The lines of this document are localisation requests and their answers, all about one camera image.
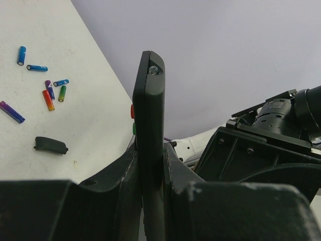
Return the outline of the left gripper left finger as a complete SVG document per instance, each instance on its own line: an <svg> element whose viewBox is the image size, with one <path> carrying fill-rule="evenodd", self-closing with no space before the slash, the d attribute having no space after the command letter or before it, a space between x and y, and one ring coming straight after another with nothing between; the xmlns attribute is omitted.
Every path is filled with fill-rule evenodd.
<svg viewBox="0 0 321 241"><path fill-rule="evenodd" d="M139 216L134 147L79 184L1 182L1 240L137 240Z"/></svg>

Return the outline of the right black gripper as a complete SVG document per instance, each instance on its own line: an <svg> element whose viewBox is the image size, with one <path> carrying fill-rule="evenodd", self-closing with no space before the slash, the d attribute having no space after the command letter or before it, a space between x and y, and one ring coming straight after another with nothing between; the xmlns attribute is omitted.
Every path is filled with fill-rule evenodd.
<svg viewBox="0 0 321 241"><path fill-rule="evenodd" d="M195 172L208 182L292 185L312 201L320 190L320 151L300 138L227 125L214 132Z"/></svg>

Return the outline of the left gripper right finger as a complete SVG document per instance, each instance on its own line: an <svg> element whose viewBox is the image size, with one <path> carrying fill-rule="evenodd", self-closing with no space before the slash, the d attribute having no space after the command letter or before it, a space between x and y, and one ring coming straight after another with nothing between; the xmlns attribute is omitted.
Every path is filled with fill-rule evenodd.
<svg viewBox="0 0 321 241"><path fill-rule="evenodd" d="M206 182L164 144L166 240L318 240L308 200L290 185Z"/></svg>

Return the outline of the black battery cover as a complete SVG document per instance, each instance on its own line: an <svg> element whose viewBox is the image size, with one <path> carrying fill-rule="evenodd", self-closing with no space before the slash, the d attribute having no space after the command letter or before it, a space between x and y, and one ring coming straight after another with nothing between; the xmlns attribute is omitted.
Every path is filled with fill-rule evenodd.
<svg viewBox="0 0 321 241"><path fill-rule="evenodd" d="M68 148L64 142L47 137L36 137L34 149L63 155L68 152Z"/></svg>

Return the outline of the black TV remote control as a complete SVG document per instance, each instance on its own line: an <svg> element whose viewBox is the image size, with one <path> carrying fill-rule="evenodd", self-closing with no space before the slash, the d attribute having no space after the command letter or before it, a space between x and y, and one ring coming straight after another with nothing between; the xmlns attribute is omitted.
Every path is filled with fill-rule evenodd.
<svg viewBox="0 0 321 241"><path fill-rule="evenodd" d="M165 240L163 151L165 64L153 51L141 56L132 95L136 151L147 240Z"/></svg>

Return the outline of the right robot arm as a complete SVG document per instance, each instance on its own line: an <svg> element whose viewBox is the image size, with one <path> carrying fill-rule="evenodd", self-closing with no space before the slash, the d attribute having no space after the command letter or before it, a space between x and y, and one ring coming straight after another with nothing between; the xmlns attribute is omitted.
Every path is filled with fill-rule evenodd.
<svg viewBox="0 0 321 241"><path fill-rule="evenodd" d="M171 144L206 181L288 184L312 201L320 190L320 87L278 94Z"/></svg>

